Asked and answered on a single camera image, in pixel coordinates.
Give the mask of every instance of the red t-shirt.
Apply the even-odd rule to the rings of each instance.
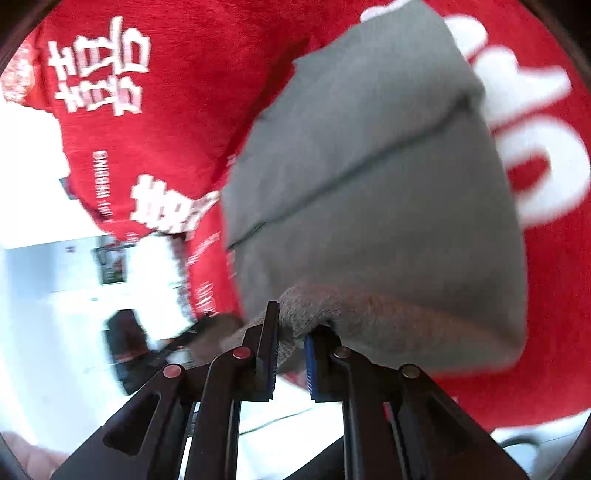
[[[194,308],[236,309],[217,202],[228,158],[291,60],[404,1],[63,0],[35,35],[46,90],[37,106],[60,121],[72,188],[97,223],[120,239],[189,232]],[[591,406],[591,98],[517,0],[427,3],[486,86],[482,111],[514,186],[529,281],[518,365],[440,383],[485,427],[576,413]]]

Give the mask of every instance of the gray cloth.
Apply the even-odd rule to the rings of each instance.
[[[515,361],[524,249],[482,95],[417,0],[297,60],[222,195],[247,317],[298,286],[283,346],[326,317],[388,366]]]

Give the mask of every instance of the white chinese characters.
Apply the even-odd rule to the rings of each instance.
[[[125,112],[141,113],[142,87],[136,85],[129,76],[120,77],[125,72],[148,73],[150,62],[150,38],[144,37],[137,28],[128,28],[122,34],[123,17],[111,19],[109,38],[93,40],[79,35],[72,47],[64,47],[61,53],[57,42],[49,42],[49,66],[56,71],[58,89],[57,100],[63,100],[68,112],[86,108],[92,112],[103,105],[112,105],[113,115]],[[137,46],[137,61],[134,61],[134,45]],[[101,58],[99,49],[109,50]],[[86,78],[102,68],[111,68],[111,74],[96,83],[82,80],[77,86],[69,86],[69,76]]]
[[[143,174],[131,188],[131,197],[136,207],[130,220],[161,232],[192,234],[201,218],[219,201],[220,192],[215,190],[191,200],[176,190],[167,190],[166,182]]]

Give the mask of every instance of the white wall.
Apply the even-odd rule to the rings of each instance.
[[[102,234],[59,179],[70,174],[57,120],[5,102],[0,93],[0,247],[19,248]]]
[[[57,328],[49,245],[4,252],[8,313],[0,348],[22,412],[42,445],[71,451],[95,427]]]

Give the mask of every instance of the person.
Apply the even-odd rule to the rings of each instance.
[[[53,472],[66,461],[68,454],[31,445],[18,433],[0,433],[31,480],[50,480]]]

